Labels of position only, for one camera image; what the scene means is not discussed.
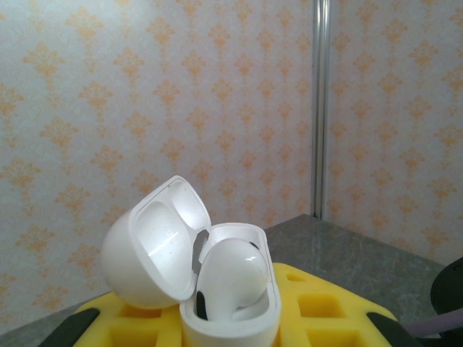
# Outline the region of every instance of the patterned wallpaper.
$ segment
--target patterned wallpaper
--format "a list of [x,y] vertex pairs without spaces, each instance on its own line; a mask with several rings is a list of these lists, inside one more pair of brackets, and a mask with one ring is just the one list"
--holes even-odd
[[308,212],[311,17],[307,0],[2,2],[0,333],[106,291],[105,233],[174,174],[214,223]]
[[463,250],[463,4],[332,4],[327,219],[449,264]]

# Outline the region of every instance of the gray countertop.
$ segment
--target gray countertop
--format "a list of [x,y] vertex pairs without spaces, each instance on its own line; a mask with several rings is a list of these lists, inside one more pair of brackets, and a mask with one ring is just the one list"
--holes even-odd
[[[435,314],[429,293],[443,265],[309,215],[266,232],[273,262],[297,267],[380,304],[403,323]],[[0,347],[38,346],[80,305],[0,336]]]

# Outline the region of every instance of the black object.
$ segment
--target black object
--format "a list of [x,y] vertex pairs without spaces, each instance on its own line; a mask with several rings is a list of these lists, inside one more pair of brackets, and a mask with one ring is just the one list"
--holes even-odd
[[367,316],[391,347],[422,347],[399,322],[376,312],[368,312]]
[[[446,266],[431,287],[431,304],[437,314],[463,308],[463,257]],[[463,327],[439,334],[453,345],[463,346]]]
[[73,347],[99,314],[98,309],[74,313],[53,330],[38,347]]
[[196,293],[196,315],[203,320],[208,320],[208,314],[205,311],[204,294],[201,291]]

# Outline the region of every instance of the vertical metal strip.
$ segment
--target vertical metal strip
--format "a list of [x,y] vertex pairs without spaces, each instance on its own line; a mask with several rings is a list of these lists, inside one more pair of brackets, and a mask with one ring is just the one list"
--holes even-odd
[[313,122],[311,214],[323,217],[323,175],[328,105],[330,0],[314,1],[313,38]]

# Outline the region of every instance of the yellow foam tray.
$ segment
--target yellow foam tray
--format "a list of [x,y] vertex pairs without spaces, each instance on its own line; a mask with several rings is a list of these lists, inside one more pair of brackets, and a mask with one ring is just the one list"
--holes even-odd
[[[294,267],[274,263],[281,295],[281,322],[273,347],[390,347],[368,319],[390,311],[326,280]],[[182,332],[179,306],[142,310],[113,293],[82,305],[100,314],[75,347],[191,347]]]

